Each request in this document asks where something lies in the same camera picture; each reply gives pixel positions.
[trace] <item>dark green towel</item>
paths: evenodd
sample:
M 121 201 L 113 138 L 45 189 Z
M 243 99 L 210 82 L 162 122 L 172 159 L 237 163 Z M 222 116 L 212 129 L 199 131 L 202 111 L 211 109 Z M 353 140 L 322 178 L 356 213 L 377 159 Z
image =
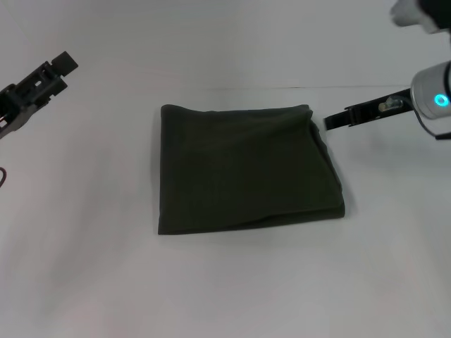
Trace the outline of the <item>dark green towel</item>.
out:
M 341 218 L 340 181 L 308 106 L 161 108 L 159 234 Z

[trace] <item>blue led light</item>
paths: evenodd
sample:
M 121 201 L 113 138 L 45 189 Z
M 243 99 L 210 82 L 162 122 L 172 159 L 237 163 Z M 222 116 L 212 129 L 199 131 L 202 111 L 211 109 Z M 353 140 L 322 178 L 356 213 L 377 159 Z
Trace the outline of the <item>blue led light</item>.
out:
M 450 105 L 450 100 L 448 99 L 448 96 L 439 94 L 435 96 L 435 104 L 440 107 L 447 107 Z

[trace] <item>cable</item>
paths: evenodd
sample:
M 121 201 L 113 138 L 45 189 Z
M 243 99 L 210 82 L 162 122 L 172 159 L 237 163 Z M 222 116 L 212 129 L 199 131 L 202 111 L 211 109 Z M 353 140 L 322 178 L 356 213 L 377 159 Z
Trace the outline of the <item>cable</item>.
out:
M 422 126 L 422 128 L 428 133 L 430 134 L 430 136 L 435 137 L 435 139 L 438 139 L 437 137 L 439 137 L 440 135 L 434 134 L 433 132 L 431 132 L 426 125 L 423 123 L 423 120 L 421 119 L 421 116 L 419 114 L 418 111 L 416 111 L 414 104 L 412 103 L 412 101 L 410 101 L 407 97 L 403 97 L 403 96 L 398 96 L 398 95 L 393 95 L 391 96 L 392 99 L 396 99 L 396 100 L 400 100 L 404 103 L 406 103 L 407 105 L 410 106 L 410 108 L 412 108 L 412 110 L 415 113 L 416 118 L 418 119 L 418 122 L 420 123 L 420 126 Z
M 2 167 L 0 167 L 0 172 L 2 174 L 1 180 L 0 180 L 0 188 L 3 185 L 3 183 L 6 181 L 6 170 L 4 170 Z

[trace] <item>white background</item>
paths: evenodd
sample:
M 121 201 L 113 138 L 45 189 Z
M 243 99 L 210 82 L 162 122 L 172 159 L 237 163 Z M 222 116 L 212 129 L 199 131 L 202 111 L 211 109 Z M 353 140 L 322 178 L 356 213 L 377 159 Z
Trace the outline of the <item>white background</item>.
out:
M 342 220 L 156 235 L 162 105 L 321 126 L 450 58 L 392 5 L 3 0 L 0 87 L 64 50 L 80 67 L 0 143 L 1 337 L 449 337 L 451 146 L 412 114 L 323 133 Z

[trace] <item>cloth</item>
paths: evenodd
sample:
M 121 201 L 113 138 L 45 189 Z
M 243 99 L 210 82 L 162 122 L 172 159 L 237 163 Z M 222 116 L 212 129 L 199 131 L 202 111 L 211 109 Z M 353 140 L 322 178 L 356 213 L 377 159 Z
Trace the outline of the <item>cloth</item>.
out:
M 342 187 L 308 106 L 161 108 L 159 234 L 341 218 Z

